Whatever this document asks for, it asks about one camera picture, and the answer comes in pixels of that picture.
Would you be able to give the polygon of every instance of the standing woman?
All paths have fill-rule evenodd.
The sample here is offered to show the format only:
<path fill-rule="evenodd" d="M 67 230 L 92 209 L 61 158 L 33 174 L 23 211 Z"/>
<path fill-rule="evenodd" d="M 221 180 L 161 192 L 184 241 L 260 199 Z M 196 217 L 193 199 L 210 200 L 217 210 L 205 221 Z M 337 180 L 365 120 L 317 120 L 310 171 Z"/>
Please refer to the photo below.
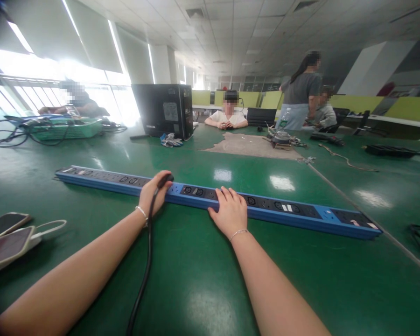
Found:
<path fill-rule="evenodd" d="M 322 78 L 315 72 L 321 64 L 321 53 L 312 51 L 305 56 L 300 67 L 291 77 L 283 83 L 280 91 L 284 93 L 283 105 L 280 118 L 275 128 L 285 130 L 300 130 L 308 116 L 314 118 L 317 108 L 317 97 L 319 96 Z M 288 112 L 285 126 L 280 127 L 283 115 Z"/>

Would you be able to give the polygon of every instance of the gloves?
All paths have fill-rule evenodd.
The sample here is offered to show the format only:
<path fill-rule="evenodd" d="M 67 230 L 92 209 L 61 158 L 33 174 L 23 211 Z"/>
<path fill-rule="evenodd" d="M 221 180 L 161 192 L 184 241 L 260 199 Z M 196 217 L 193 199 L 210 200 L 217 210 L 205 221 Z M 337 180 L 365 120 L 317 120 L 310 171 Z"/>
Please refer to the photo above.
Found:
<path fill-rule="evenodd" d="M 168 135 L 164 133 L 160 137 L 160 143 L 165 147 L 180 147 L 183 145 L 182 141 L 174 138 L 174 133 L 170 133 Z"/>

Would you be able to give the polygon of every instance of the yellow-green partition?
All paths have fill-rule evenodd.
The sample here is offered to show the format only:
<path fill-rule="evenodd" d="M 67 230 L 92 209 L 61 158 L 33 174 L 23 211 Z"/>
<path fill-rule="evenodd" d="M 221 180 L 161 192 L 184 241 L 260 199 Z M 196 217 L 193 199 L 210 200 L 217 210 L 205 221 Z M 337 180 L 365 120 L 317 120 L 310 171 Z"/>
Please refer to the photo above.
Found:
<path fill-rule="evenodd" d="M 210 91 L 205 90 L 192 90 L 191 100 L 193 105 L 210 105 Z"/>
<path fill-rule="evenodd" d="M 223 105 L 224 92 L 225 91 L 215 91 L 215 106 Z"/>
<path fill-rule="evenodd" d="M 261 108 L 277 110 L 281 107 L 280 101 L 283 102 L 283 93 L 281 93 L 281 91 L 266 92 L 263 102 L 261 103 Z"/>
<path fill-rule="evenodd" d="M 373 112 L 375 107 L 383 100 L 384 97 L 363 97 L 363 96 L 338 96 L 334 95 L 330 99 L 333 107 L 348 108 L 355 113 L 364 113 L 369 110 Z"/>
<path fill-rule="evenodd" d="M 257 107 L 259 105 L 259 100 L 261 92 L 239 92 L 239 97 L 244 101 L 244 107 Z"/>
<path fill-rule="evenodd" d="M 420 121 L 420 97 L 400 97 L 385 117 Z"/>

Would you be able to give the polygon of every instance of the blue power strip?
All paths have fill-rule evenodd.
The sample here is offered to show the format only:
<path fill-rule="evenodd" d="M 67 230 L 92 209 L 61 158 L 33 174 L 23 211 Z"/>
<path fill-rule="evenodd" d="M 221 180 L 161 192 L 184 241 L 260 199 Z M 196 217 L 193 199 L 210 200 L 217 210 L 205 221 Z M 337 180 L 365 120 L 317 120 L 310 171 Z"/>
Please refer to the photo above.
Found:
<path fill-rule="evenodd" d="M 56 172 L 65 183 L 140 196 L 148 177 L 115 173 L 85 167 L 71 166 Z M 247 202 L 247 215 L 267 222 L 300 227 L 358 239 L 372 239 L 382 231 L 364 214 L 329 208 L 321 205 L 299 203 L 276 198 L 239 193 Z M 195 208 L 219 209 L 214 189 L 174 182 L 165 200 L 169 203 Z"/>

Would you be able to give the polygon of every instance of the ceiling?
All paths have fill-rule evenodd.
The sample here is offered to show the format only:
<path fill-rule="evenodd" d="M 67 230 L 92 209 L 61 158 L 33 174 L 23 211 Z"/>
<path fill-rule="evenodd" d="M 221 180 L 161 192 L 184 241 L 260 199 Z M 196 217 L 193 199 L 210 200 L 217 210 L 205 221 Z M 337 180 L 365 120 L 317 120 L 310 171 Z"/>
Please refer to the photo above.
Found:
<path fill-rule="evenodd" d="M 389 40 L 420 40 L 420 0 L 80 0 L 202 73 L 289 75 L 309 50 L 322 62 Z M 189 18 L 186 9 L 202 9 Z"/>

